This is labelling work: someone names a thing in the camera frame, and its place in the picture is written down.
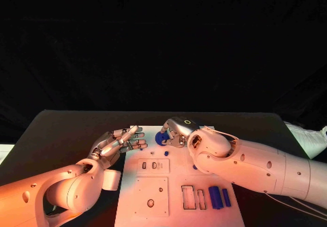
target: wire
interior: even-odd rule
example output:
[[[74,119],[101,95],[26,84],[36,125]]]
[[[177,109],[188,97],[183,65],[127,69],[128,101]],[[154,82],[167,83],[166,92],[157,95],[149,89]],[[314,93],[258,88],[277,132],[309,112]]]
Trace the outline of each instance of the wire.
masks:
[[[294,206],[286,204],[283,201],[280,201],[278,199],[275,199],[271,195],[268,195],[268,196],[270,196],[277,202],[283,203],[283,204],[287,205],[288,207],[293,207],[296,210],[300,210],[301,212],[304,212],[304,213],[307,213],[307,214],[316,216],[317,218],[322,218],[324,221],[327,221],[327,218],[323,218],[322,216],[317,216],[316,214],[313,214],[313,213],[310,213],[310,212],[307,212],[307,211],[304,211],[304,210],[296,208]]]
[[[298,201],[296,198],[290,197],[294,201],[297,201],[303,206],[306,206],[309,209],[314,210],[317,213],[323,214],[327,217],[327,214],[323,213],[322,211],[316,210],[311,206],[304,204],[301,201]]]

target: black table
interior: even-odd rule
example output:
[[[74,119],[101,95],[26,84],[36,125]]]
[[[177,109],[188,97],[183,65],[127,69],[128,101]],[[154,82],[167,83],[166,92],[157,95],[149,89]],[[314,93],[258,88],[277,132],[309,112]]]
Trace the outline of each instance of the black table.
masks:
[[[163,125],[186,116],[244,140],[267,144],[293,155],[307,154],[278,115],[273,113],[182,113],[51,111],[39,113],[0,165],[0,185],[75,164],[88,155],[104,132],[130,125]],[[126,156],[113,169],[123,171]],[[275,202],[267,195],[234,185],[247,226],[326,226],[327,222]],[[64,226],[114,226],[120,191],[101,192],[92,209]],[[275,196],[293,203],[287,197]]]

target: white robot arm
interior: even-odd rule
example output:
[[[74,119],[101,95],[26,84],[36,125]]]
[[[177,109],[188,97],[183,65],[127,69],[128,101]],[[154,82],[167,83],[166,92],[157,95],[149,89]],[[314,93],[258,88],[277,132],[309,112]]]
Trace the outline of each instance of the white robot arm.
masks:
[[[173,117],[157,143],[189,148],[198,169],[255,192],[296,197],[327,208],[327,164],[241,140],[186,118]]]
[[[146,148],[143,128],[107,132],[95,141],[88,158],[75,165],[52,170],[0,187],[0,226],[58,227],[77,218],[94,206],[101,189],[116,191],[121,173],[107,169],[120,154]],[[46,215],[43,196],[67,209]]]

